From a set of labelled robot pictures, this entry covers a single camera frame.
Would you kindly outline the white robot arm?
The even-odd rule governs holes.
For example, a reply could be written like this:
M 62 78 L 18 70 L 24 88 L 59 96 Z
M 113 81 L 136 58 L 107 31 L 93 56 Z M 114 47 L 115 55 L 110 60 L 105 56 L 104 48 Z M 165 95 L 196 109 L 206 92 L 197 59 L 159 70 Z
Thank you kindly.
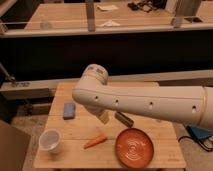
M 107 70 L 90 64 L 73 88 L 72 98 L 97 117 L 108 109 L 213 131 L 213 87 L 116 87 L 107 81 Z

